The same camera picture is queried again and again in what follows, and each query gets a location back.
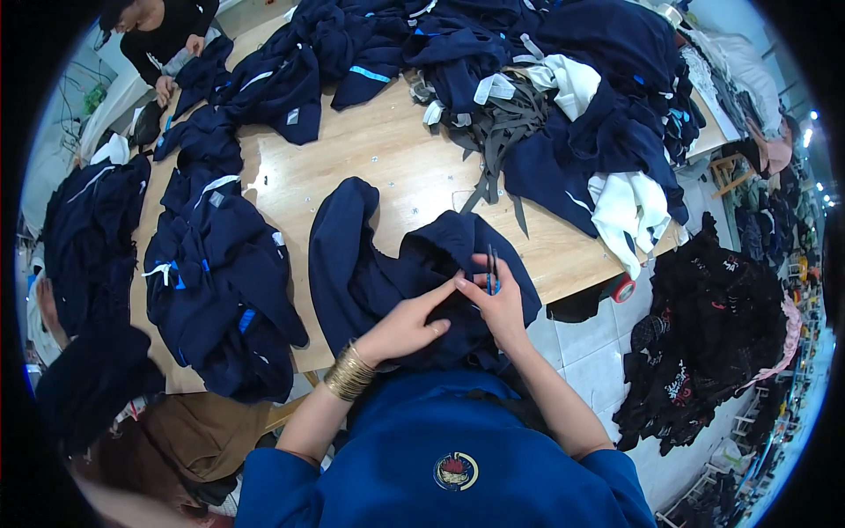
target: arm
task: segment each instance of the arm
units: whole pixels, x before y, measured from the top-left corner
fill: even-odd
[[[426,324],[426,318],[455,291],[455,282],[447,280],[429,293],[400,302],[384,319],[355,342],[361,359],[375,368],[385,359],[407,356],[445,334],[446,319]],[[341,400],[320,382],[291,416],[282,429],[276,449],[319,466],[352,406]]]
[[[141,74],[141,79],[146,84],[155,86],[156,81],[161,77],[161,70],[150,61],[144,50],[135,46],[132,40],[127,37],[128,35],[124,35],[120,40],[120,51],[135,66],[135,69]]]
[[[479,264],[487,261],[486,255],[472,258]],[[455,280],[458,290],[481,308],[497,345],[519,371],[561,449],[575,460],[599,449],[615,449],[596,413],[528,340],[522,323],[520,287],[507,263],[499,261],[501,289],[495,296],[478,287],[487,285],[485,274],[476,275],[474,282]]]
[[[194,26],[194,35],[205,38],[205,33],[211,26],[211,20],[214,19],[217,9],[220,7],[220,0],[198,0],[197,5],[203,9],[203,12]]]

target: white stripe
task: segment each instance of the white stripe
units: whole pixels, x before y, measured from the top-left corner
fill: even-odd
[[[209,183],[208,185],[205,186],[205,188],[203,189],[203,192],[200,194],[199,199],[197,200],[197,203],[194,204],[194,209],[197,208],[197,205],[199,205],[199,202],[203,201],[203,196],[205,196],[205,194],[208,193],[209,191],[213,191],[214,189],[216,189],[218,187],[223,187],[227,183],[240,182],[240,181],[241,181],[241,177],[238,176],[237,174],[231,174],[230,176],[224,176],[224,177],[217,178],[216,180],[214,180],[213,182],[211,182],[211,183]]]
[[[251,78],[251,79],[249,80],[249,82],[248,82],[248,83],[246,83],[244,86],[241,86],[241,89],[240,89],[239,91],[244,91],[245,89],[247,89],[247,86],[251,85],[251,84],[252,84],[252,83],[254,83],[255,81],[257,81],[257,80],[261,80],[261,79],[266,79],[266,78],[270,77],[273,73],[274,73],[273,71],[264,72],[264,73],[259,73],[259,74],[258,74],[258,75],[256,75],[255,77]]]
[[[108,167],[106,167],[105,169],[103,169],[102,171],[98,172],[98,173],[97,173],[97,175],[96,175],[96,176],[94,176],[94,177],[92,177],[92,178],[91,178],[91,181],[90,181],[90,182],[88,182],[88,183],[86,183],[86,184],[85,184],[85,186],[82,188],[82,190],[81,190],[81,191],[79,191],[78,193],[76,193],[76,194],[74,195],[74,197],[73,197],[73,198],[71,198],[70,200],[68,200],[68,201],[67,201],[67,203],[69,204],[69,203],[73,202],[74,200],[76,200],[76,198],[78,198],[78,196],[79,196],[80,194],[82,194],[82,193],[84,193],[84,192],[85,192],[85,189],[87,189],[87,188],[89,187],[89,185],[91,185],[91,183],[96,182],[96,181],[100,178],[100,176],[102,176],[102,175],[103,175],[103,173],[104,173],[104,172],[106,172],[106,171],[110,171],[110,170],[112,170],[112,169],[114,169],[114,165],[112,165],[112,166],[108,166]]]
[[[569,191],[564,191],[564,192],[566,193],[566,195],[567,195],[567,196],[569,196],[569,197],[570,197],[570,199],[571,199],[573,202],[575,202],[576,204],[580,205],[580,206],[581,206],[581,207],[583,207],[584,209],[586,209],[586,210],[590,211],[590,214],[592,215],[592,211],[590,210],[590,206],[589,206],[589,205],[585,204],[584,202],[582,202],[582,201],[580,201],[580,200],[576,200],[576,199],[575,199],[575,197],[574,197],[574,196],[572,196],[572,195],[570,194],[570,192],[569,192]]]

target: embroidered logo patch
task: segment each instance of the embroidered logo patch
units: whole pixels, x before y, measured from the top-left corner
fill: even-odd
[[[478,479],[478,464],[470,455],[449,453],[434,464],[434,481],[444,490],[462,492]]]

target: pink fabric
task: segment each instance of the pink fabric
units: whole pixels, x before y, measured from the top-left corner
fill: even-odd
[[[789,365],[795,356],[795,351],[798,350],[798,339],[801,337],[801,312],[786,292],[783,293],[781,309],[787,315],[787,339],[783,342],[783,358],[773,368],[761,368],[757,375],[742,388],[781,372]]]
[[[769,174],[776,174],[789,165],[792,158],[792,146],[785,139],[771,139],[766,141],[766,157],[769,159]],[[760,158],[761,168],[765,169],[766,164]]]

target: white drawstring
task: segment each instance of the white drawstring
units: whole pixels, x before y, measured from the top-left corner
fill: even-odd
[[[152,271],[147,273],[142,273],[142,277],[147,277],[153,275],[154,273],[158,273],[159,271],[164,274],[164,286],[169,286],[168,282],[170,281],[170,268],[171,265],[169,263],[159,264]]]

